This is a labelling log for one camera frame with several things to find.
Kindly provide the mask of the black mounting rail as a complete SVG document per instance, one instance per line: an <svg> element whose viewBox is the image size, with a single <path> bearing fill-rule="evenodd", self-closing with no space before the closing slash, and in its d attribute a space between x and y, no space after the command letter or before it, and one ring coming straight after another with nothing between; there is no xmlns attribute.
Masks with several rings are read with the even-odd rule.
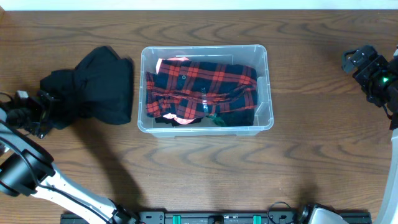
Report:
<svg viewBox="0 0 398 224"><path fill-rule="evenodd" d="M293 223L294 212L270 212L267 213L164 213L164 212L141 212L140 222L146 224L257 224L257 223ZM341 213L342 219L347 223L370 224L372 218L368 212ZM86 220L75 214L63 214L60 217L61 224L84 224Z"/></svg>

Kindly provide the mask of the large black garment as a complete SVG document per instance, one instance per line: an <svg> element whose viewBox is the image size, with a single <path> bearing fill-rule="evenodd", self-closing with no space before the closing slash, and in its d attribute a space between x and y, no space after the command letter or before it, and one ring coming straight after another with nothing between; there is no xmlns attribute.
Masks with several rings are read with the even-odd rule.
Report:
<svg viewBox="0 0 398 224"><path fill-rule="evenodd" d="M40 89L60 100L50 114L53 126L63 129L79 118L96 118L112 125L129 123L133 70L132 60L102 46L74 69L56 70L41 79Z"/></svg>

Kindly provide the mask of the clear plastic storage bin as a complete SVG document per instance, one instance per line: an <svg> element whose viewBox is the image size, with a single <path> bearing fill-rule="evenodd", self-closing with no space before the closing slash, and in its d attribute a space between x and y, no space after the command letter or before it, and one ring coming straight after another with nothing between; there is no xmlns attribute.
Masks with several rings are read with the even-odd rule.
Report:
<svg viewBox="0 0 398 224"><path fill-rule="evenodd" d="M146 113L147 81L146 73L155 73L158 59L186 57L193 62L214 62L223 64L240 64L254 68L257 72L258 104L254 110L252 126L221 127L210 118L203 118L196 124L173 127L171 124L156 123ZM139 87L139 106L137 126L144 132L157 138L173 138L175 136L203 135L237 135L255 136L261 131L270 129L274 124L272 109L271 86L267 61L267 50L259 44L253 45L213 45L213 46L175 46L146 47L141 52L141 77Z"/></svg>

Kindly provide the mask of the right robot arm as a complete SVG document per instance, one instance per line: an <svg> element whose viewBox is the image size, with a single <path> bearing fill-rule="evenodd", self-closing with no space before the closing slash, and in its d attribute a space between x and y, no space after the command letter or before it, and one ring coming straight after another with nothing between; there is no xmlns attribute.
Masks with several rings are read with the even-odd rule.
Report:
<svg viewBox="0 0 398 224"><path fill-rule="evenodd" d="M379 213L374 221L368 212L335 212L320 204L303 207L293 219L306 224L397 223L397 52L387 61L371 45L343 53L342 69L352 73L368 102L383 108L391 123L392 157Z"/></svg>

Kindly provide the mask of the pink printed t-shirt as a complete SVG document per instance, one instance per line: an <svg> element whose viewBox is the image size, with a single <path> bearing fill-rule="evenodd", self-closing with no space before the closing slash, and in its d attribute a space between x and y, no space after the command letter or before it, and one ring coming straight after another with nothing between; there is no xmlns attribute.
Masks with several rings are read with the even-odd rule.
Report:
<svg viewBox="0 0 398 224"><path fill-rule="evenodd" d="M186 57L174 57L174 58L160 58L158 59L156 63L156 74L160 72L160 66L164 60L172 60L172 61L189 61L188 58ZM155 118L156 123L165 123L165 124L171 124L172 126L180 126L180 125L186 125L186 124L193 124L193 123L198 123L200 122L201 119L182 119L178 118L177 115L169 113L166 115L163 115L161 117Z"/></svg>

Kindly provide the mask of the black taped garment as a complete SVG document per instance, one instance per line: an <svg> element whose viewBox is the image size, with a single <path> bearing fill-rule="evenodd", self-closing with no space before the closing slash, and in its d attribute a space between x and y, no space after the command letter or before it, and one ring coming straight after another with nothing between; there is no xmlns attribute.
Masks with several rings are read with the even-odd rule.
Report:
<svg viewBox="0 0 398 224"><path fill-rule="evenodd" d="M193 120L184 120L183 119L181 121L176 121L174 118L172 118L172 119L168 119L165 117L155 118L156 123L171 124L173 127L186 125L186 124L196 124L196 123L200 123L201 120L202 120L202 118L197 118L197 119L193 119Z"/></svg>

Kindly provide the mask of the dark navy garment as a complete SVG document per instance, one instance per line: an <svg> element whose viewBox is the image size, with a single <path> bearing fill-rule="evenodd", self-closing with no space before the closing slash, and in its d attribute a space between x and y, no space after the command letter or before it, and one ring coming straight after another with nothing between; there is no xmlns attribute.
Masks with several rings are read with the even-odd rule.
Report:
<svg viewBox="0 0 398 224"><path fill-rule="evenodd" d="M217 117L225 126L252 126L254 124L254 109L220 113Z"/></svg>

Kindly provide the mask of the dark green taped garment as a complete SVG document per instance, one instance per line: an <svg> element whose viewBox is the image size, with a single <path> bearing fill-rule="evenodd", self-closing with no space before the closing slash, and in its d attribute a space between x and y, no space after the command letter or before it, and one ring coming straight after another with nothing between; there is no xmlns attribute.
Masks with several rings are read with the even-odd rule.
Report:
<svg viewBox="0 0 398 224"><path fill-rule="evenodd" d="M226 123L224 122L224 120L218 116L217 114L209 114L206 116L207 118L211 119L212 122L217 125L217 126L221 126L221 127L225 127Z"/></svg>

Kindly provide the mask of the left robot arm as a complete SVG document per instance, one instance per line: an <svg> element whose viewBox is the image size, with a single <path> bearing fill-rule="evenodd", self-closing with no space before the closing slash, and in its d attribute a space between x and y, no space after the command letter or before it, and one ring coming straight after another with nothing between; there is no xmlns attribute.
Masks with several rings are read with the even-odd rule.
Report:
<svg viewBox="0 0 398 224"><path fill-rule="evenodd" d="M139 223L135 213L65 176L43 147L19 132L22 128L37 133L31 117L41 108L25 91L1 104L1 150L12 151L1 164L1 192L48 200L88 223Z"/></svg>

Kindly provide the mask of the red navy plaid shirt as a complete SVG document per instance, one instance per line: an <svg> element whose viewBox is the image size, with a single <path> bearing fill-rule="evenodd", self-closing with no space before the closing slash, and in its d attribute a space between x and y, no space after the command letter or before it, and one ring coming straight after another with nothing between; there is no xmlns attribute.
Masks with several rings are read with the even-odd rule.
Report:
<svg viewBox="0 0 398 224"><path fill-rule="evenodd" d="M246 65L160 59L146 83L151 118L197 119L257 107L257 72Z"/></svg>

